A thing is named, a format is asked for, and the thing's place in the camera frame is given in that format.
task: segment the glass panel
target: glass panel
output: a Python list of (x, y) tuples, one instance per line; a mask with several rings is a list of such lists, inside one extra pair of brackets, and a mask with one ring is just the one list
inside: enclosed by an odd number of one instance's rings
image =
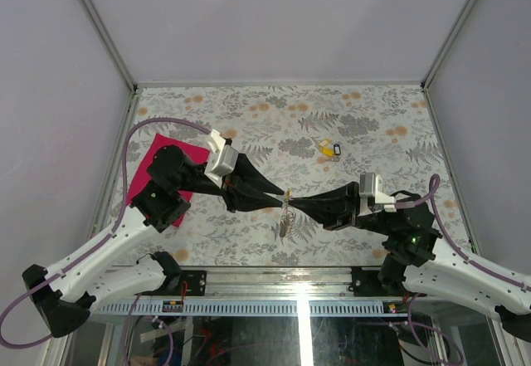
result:
[[(500, 366), (489, 326), (483, 315), (448, 303), (419, 302), (414, 320), (447, 333), (463, 350), (468, 366)], [(112, 317), (121, 331), (124, 318)], [(437, 364), (417, 344), (403, 318), (313, 317), (307, 329), (302, 317), (198, 316), (162, 317), (173, 332), (170, 366), (302, 365), (417, 366)], [(153, 317), (134, 317), (125, 346), (132, 366), (166, 362), (169, 338)], [(105, 324), (88, 322), (77, 331), (72, 364), (99, 364)], [(459, 357), (452, 345), (424, 329), (420, 339), (434, 354)], [(113, 334), (107, 365), (120, 366), (120, 334)]]

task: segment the wire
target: wire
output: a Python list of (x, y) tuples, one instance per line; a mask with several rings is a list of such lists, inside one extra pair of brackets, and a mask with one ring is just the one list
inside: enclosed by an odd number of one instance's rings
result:
[(407, 300), (409, 299), (409, 291), (406, 291), (406, 294), (404, 295), (404, 298), (402, 298), (402, 305), (405, 305), (407, 303)]
[(166, 332), (168, 333), (168, 337), (169, 337), (169, 352), (168, 352), (168, 357), (166, 358), (166, 362), (164, 363), (163, 366), (168, 366), (169, 363), (171, 362), (172, 360), (172, 357), (173, 357), (173, 332), (172, 330), (168, 327), (168, 325), (166, 325), (162, 320), (158, 320), (160, 322), (160, 324), (164, 327), (164, 329), (166, 330)]
[(10, 305), (7, 306), (7, 308), (0, 315), (0, 345), (2, 345), (3, 347), (9, 348), (9, 349), (27, 349), (27, 348), (31, 348), (31, 347), (35, 347), (37, 345), (43, 344), (47, 340), (49, 340), (51, 338), (51, 334), (49, 334), (46, 337), (43, 337), (42, 339), (38, 339), (38, 340), (33, 341), (31, 343), (13, 344), (13, 343), (10, 343), (9, 341), (7, 341), (2, 336), (2, 325), (3, 325), (3, 322), (5, 321), (5, 319), (7, 318), (7, 315), (9, 315), (11, 313), (11, 311), (15, 307), (18, 306), (18, 304), (23, 302), (30, 295), (33, 295), (36, 292), (38, 292), (43, 287), (46, 287), (50, 283), (56, 281), (61, 276), (63, 276), (65, 273), (70, 271), (72, 268), (74, 268), (77, 265), (79, 265), (84, 259), (86, 259), (88, 256), (94, 254), (94, 252), (99, 250), (106, 242), (108, 242), (114, 236), (114, 233), (118, 230), (118, 227), (119, 227), (120, 223), (122, 222), (122, 219), (124, 218), (125, 209), (127, 207), (127, 163), (126, 163), (127, 162), (127, 158), (126, 158), (126, 155), (127, 155), (127, 148), (129, 147), (129, 141), (131, 140), (131, 137), (133, 136), (133, 134), (136, 131), (138, 131), (140, 128), (144, 127), (147, 124), (153, 124), (153, 123), (181, 124), (181, 125), (186, 125), (188, 127), (197, 129), (197, 130), (203, 132), (204, 134), (210, 134), (211, 133), (210, 129), (205, 128), (205, 127), (203, 127), (203, 126), (201, 126), (199, 124), (195, 124), (195, 123), (193, 123), (191, 121), (186, 121), (186, 120), (181, 120), (181, 119), (174, 119), (172, 117), (156, 117), (156, 118), (153, 118), (153, 119), (147, 119), (147, 120), (144, 120), (144, 121), (136, 124), (132, 129), (129, 130), (129, 132), (125, 135), (124, 147), (122, 148), (122, 152), (121, 152), (121, 155), (120, 155), (120, 157), (121, 157), (121, 169), (122, 169), (122, 188), (123, 188), (122, 204), (120, 206), (118, 217), (116, 218), (116, 221), (114, 222), (114, 225), (110, 229), (111, 233), (108, 233), (94, 247), (92, 247), (91, 249), (87, 250), (87, 252), (85, 252), (79, 258), (74, 260), (71, 264), (67, 265), (61, 271), (61, 273), (56, 273), (55, 275), (53, 275), (53, 276), (49, 277), (48, 279), (46, 279), (45, 281), (43, 281), (42, 283), (39, 283), (38, 285), (36, 285), (32, 289), (30, 289), (29, 291), (26, 291), (24, 294), (20, 295)]
[[(419, 322), (413, 322), (413, 320), (412, 320), (413, 303), (418, 298), (418, 296), (419, 296), (419, 294), (415, 294), (413, 296), (411, 302), (409, 303), (409, 311), (407, 312), (407, 323), (410, 326), (410, 329), (411, 329), (411, 332), (413, 334), (413, 337), (415, 337), (415, 340), (417, 341), (417, 343), (422, 347), (422, 349), (424, 349), (424, 352), (426, 352), (428, 355), (430, 355), (435, 361), (437, 361), (437, 362), (439, 362), (441, 364), (444, 364), (446, 366), (461, 366), (465, 362), (465, 356), (463, 355), (463, 351), (461, 351), (461, 349), (459, 348), (459, 345), (457, 345), (457, 343), (448, 334), (446, 334), (445, 332), (443, 332), (443, 331), (441, 331), (439, 329), (436, 329), (435, 327), (424, 325), (423, 323), (419, 323)], [(424, 343), (419, 338), (417, 332), (415, 331), (415, 326), (416, 327), (422, 327), (423, 329), (431, 330), (434, 333), (438, 333), (443, 338), (447, 339), (448, 343), (453, 345), (455, 350), (459, 354), (459, 362), (453, 364), (451, 362), (448, 362), (448, 361), (446, 361), (444, 359), (439, 358), (435, 353), (433, 353), (428, 347), (426, 347), (424, 345)]]
[(181, 304), (182, 304), (183, 310), (184, 310), (184, 297), (186, 297), (187, 291), (188, 291), (188, 282), (184, 281), (183, 283), (181, 283)]
[(430, 366), (433, 365), (433, 362), (428, 362), (427, 360), (422, 360), (422, 359), (419, 359), (417, 358), (416, 356), (414, 356), (413, 354), (409, 353), (406, 351), (406, 349), (404, 347), (402, 347), (400, 345), (400, 350), (406, 354), (407, 356), (409, 356), (411, 359), (413, 359), (415, 362), (418, 362), (419, 364), (429, 364)]

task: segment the metal frame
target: metal frame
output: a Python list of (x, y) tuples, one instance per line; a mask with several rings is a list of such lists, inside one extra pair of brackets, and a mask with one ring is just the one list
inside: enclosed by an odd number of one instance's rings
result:
[(430, 69), (426, 73), (426, 76), (422, 80), (421, 86), (422, 88), (429, 88), (431, 83), (436, 77), (437, 72), (441, 68), (442, 63), (446, 59), (446, 56), (448, 55), (448, 52), (452, 48), (455, 39), (459, 35), (461, 29), (465, 25), (466, 21), (468, 20), (470, 13), (474, 9), (474, 6), (476, 4), (477, 0), (466, 0), (465, 5), (461, 8), (459, 15), (457, 16), (457, 19), (455, 20), (452, 28), (450, 29), (450, 32), (446, 36), (445, 41), (442, 43), (441, 49), (437, 53), (437, 56), (433, 63), (431, 64)]
[(118, 179), (120, 170), (120, 155), (122, 148), (124, 147), (124, 138), (129, 128), (134, 123), (134, 117), (139, 104), (140, 90), (132, 92), (128, 99), (128, 104), (125, 108), (124, 115), (119, 125), (119, 132), (116, 135), (116, 141), (113, 145), (113, 153), (105, 171), (105, 181), (103, 182), (98, 202), (96, 203), (96, 209), (90, 223), (90, 231), (87, 234), (87, 240), (96, 233), (101, 231), (108, 223), (110, 202), (112, 201), (112, 193)]
[(110, 59), (114, 63), (116, 70), (118, 70), (122, 80), (124, 81), (125, 86), (129, 88), (130, 91), (136, 90), (136, 81), (131, 75), (128, 67), (125, 65), (122, 56), (118, 52), (116, 45), (114, 44), (113, 39), (111, 38), (105, 24), (101, 20), (100, 14), (95, 8), (95, 5), (92, 0), (80, 0), (82, 7), (85, 9), (87, 17), (94, 26), (94, 29), (98, 33), (98, 37), (103, 43), (103, 46), (107, 53), (109, 54)]
[(98, 366), (106, 366), (109, 358), (110, 346), (113, 342), (114, 325), (107, 324), (103, 334), (103, 342), (101, 343), (100, 356), (98, 358)]
[[(91, 223), (91, 232), (100, 231), (107, 223), (107, 219), (110, 211), (110, 201), (112, 198), (112, 192), (114, 191), (114, 186), (116, 184), (116, 179), (119, 173), (119, 155), (121, 153), (123, 139), (128, 131), (129, 127), (134, 122), (134, 114), (138, 107), (139, 96), (142, 93), (143, 88), (156, 88), (156, 87), (166, 87), (166, 86), (203, 86), (203, 87), (217, 87), (217, 86), (246, 86), (251, 85), (248, 82), (235, 82), (235, 83), (211, 83), (211, 82), (198, 82), (198, 83), (183, 83), (183, 82), (160, 82), (160, 81), (151, 81), (143, 83), (142, 85), (137, 85), (136, 81), (132, 77), (129, 68), (125, 65), (123, 58), (118, 52), (114, 41), (112, 40), (105, 24), (102, 22), (102, 19), (97, 12), (95, 5), (92, 0), (80, 0), (85, 12), (87, 13), (88, 18), (93, 24), (100, 40), (102, 41), (105, 50), (108, 52), (111, 60), (114, 62), (122, 80), (125, 85), (131, 90), (131, 96), (129, 97), (129, 103), (127, 109), (124, 113), (124, 117), (121, 121), (119, 134), (114, 144), (113, 157), (110, 161), (110, 165), (107, 169), (107, 174), (105, 175), (105, 182), (100, 193), (100, 197), (97, 203), (96, 212)], [(465, 5), (460, 10), (458, 18), (455, 20), (448, 36), (446, 37), (444, 43), (441, 46), (441, 49), (438, 51), (436, 59), (432, 63), (429, 71), (427, 72), (424, 79), (421, 81), (421, 87), (424, 90), (424, 96), (426, 97), (426, 102), (429, 106), (430, 116), (432, 123), (434, 125), (437, 138), (441, 143), (441, 150), (445, 158), (445, 163), (448, 171), (450, 172), (451, 181), (453, 188), (457, 197), (460, 199), (460, 211), (463, 217), (464, 224), (467, 228), (467, 231), (470, 235), (471, 240), (476, 244), (474, 230), (470, 224), (470, 219), (468, 218), (468, 212), (464, 202), (462, 201), (462, 195), (460, 190), (460, 185), (458, 184), (455, 170), (453, 168), (453, 163), (451, 162), (451, 157), (446, 151), (446, 144), (444, 138), (441, 135), (441, 127), (439, 121), (436, 117), (436, 111), (434, 110), (433, 104), (431, 102), (429, 88), (431, 83), (436, 78), (436, 74), (441, 68), (446, 55), (449, 53), (449, 50), (452, 48), (455, 39), (460, 33), (460, 30), (465, 25), (466, 20), (470, 16), (471, 11), (473, 10), (477, 0), (466, 0)], [(326, 81), (326, 82), (261, 82), (253, 83), (253, 85), (389, 85), (389, 84), (417, 84), (417, 82), (410, 81), (399, 81), (399, 82), (369, 82), (369, 81), (345, 81), (345, 82), (336, 82), (336, 81)], [(198, 302), (220, 302), (222, 300), (235, 300), (241, 299), (242, 295), (245, 294), (246, 300), (256, 300), (258, 302), (267, 300), (275, 301), (286, 301), (293, 298), (297, 290), (303, 288), (305, 292), (310, 295), (312, 298), (321, 299), (321, 300), (339, 300), (344, 301), (345, 303), (354, 303), (356, 300), (351, 297), (351, 293), (345, 292), (346, 283), (350, 282), (350, 274), (347, 268), (297, 268), (292, 270), (290, 268), (207, 268), (209, 270), (209, 279), (208, 279), (208, 288), (207, 295), (204, 300), (198, 300)], [(238, 281), (234, 281), (235, 274), (240, 275)], [(251, 284), (251, 281), (257, 276), (261, 276), (260, 281), (256, 284)], [(288, 281), (288, 276), (298, 276), (296, 281)], [(372, 301), (381, 301), (384, 299), (372, 299)], [(385, 300), (395, 301), (397, 298), (385, 298)], [(431, 300), (438, 299), (419, 299), (418, 308), (423, 308), (425, 306), (429, 307)], [(189, 300), (188, 303), (190, 306), (194, 306), (195, 300)], [(187, 323), (192, 323), (192, 318), (187, 318)], [(490, 328), (494, 332), (494, 336), (497, 338), (496, 345), (500, 358), (504, 359), (507, 365), (511, 364), (526, 364), (529, 360), (526, 359), (521, 351), (519, 350), (518, 340), (514, 337), (506, 334), (502, 329), (500, 324), (491, 323)], [(113, 325), (107, 325), (105, 330), (104, 345), (100, 353), (99, 365), (105, 364), (103, 359), (107, 359), (109, 356), (111, 339), (113, 336), (114, 327)], [(62, 339), (53, 339), (45, 352), (43, 359), (43, 365), (56, 365), (62, 364), (66, 361), (67, 349), (70, 343), (71, 337), (64, 337)], [(445, 356), (444, 346), (436, 342), (437, 351), (440, 356)], [(188, 353), (188, 357), (191, 352), (192, 343), (189, 342), (183, 349), (183, 355)]]

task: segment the metal bracket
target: metal bracket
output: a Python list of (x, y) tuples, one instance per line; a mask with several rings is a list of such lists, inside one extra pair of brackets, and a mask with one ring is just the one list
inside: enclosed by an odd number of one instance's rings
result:
[(352, 266), (350, 269), (352, 283), (348, 286), (348, 291), (354, 293), (354, 297), (390, 296), (378, 279), (379, 267)]
[(179, 286), (186, 282), (186, 297), (203, 297), (207, 289), (207, 271), (183, 271)]

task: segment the floral pattern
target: floral pattern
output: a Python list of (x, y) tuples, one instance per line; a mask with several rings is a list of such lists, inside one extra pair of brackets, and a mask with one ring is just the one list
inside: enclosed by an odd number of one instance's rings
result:
[[(386, 192), (426, 191), (433, 173), (441, 176), (436, 200), (446, 228), (468, 247), (455, 194), (435, 131), (416, 85), (263, 86), (144, 88), (136, 122), (172, 116), (215, 128), (273, 183), (306, 196), (358, 181), (363, 172), (380, 173)], [(206, 146), (188, 127), (151, 124), (129, 145), (129, 180), (156, 132)], [(323, 139), (340, 144), (330, 158), (319, 150)], [(111, 216), (116, 217), (121, 181)], [(385, 237), (347, 228), (328, 232), (295, 211), (291, 230), (279, 235), (282, 210), (230, 214), (220, 198), (195, 194), (180, 228), (170, 227), (145, 242), (119, 264), (131, 264), (149, 251), (165, 250), (183, 265), (351, 266), (380, 265)]]

